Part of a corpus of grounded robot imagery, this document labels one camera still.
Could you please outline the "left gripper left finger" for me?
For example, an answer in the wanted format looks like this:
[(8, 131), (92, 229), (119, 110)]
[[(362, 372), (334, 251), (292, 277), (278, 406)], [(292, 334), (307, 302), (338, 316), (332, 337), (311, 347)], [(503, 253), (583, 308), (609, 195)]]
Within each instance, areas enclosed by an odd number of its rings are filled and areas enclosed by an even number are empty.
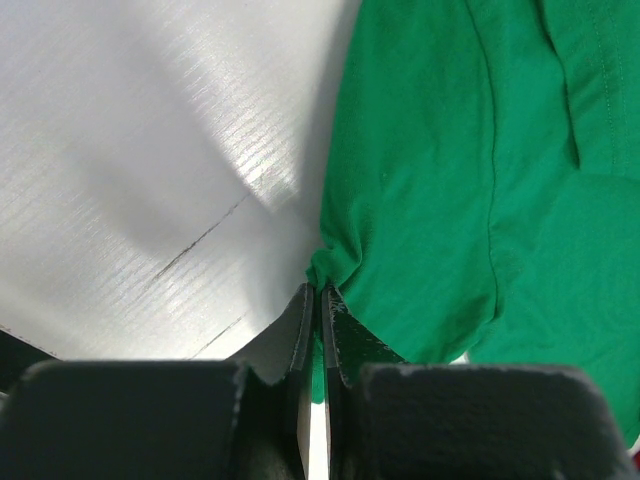
[(309, 474), (314, 289), (299, 286), (284, 311), (232, 356), (248, 368), (232, 450), (234, 479)]

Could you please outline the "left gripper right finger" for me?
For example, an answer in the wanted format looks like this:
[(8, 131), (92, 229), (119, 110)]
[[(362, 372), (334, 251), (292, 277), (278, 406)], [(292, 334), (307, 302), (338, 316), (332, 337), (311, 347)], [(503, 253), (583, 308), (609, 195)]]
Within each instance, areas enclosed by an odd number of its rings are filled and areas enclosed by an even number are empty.
[(364, 409), (357, 389), (361, 368), (406, 361), (355, 318), (333, 285), (321, 294), (321, 334), (329, 477), (366, 479), (361, 454)]

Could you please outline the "green t-shirt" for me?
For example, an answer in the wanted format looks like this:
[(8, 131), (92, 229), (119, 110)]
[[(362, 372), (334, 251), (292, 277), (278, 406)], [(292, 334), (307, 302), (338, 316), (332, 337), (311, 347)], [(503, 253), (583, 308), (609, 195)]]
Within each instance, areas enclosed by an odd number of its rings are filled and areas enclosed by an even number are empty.
[(562, 364), (639, 436), (639, 5), (365, 1), (307, 272), (405, 360)]

